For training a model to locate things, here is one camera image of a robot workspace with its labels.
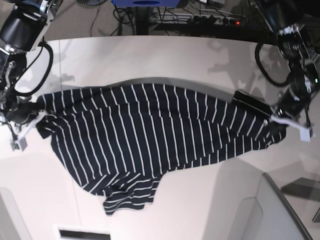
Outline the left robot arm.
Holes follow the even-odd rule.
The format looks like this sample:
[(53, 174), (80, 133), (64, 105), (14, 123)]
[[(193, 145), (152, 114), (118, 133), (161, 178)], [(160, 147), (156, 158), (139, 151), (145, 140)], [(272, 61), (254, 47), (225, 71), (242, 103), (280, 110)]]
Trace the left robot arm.
[(275, 35), (279, 53), (287, 60), (290, 70), (284, 82), (273, 81), (260, 60), (263, 43), (257, 44), (255, 61), (261, 73), (272, 85), (286, 87), (272, 107), (268, 126), (273, 131), (295, 128), (299, 130), (301, 141), (309, 142), (316, 136), (309, 109), (320, 91), (320, 55), (300, 22), (304, 16), (303, 8), (297, 0), (251, 0), (249, 4)]

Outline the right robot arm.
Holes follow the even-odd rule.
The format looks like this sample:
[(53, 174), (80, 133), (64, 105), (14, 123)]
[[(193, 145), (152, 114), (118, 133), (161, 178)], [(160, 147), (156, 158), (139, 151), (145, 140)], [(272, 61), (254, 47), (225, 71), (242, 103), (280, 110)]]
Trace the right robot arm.
[[(10, 130), (10, 146), (19, 151), (27, 147), (27, 133), (48, 112), (32, 102), (52, 69), (54, 53), (44, 36), (55, 19), (60, 0), (12, 0), (13, 8), (0, 30), (0, 123)], [(40, 48), (47, 50), (47, 69), (38, 85), (29, 92), (19, 92), (16, 84), (31, 67), (26, 54)]]

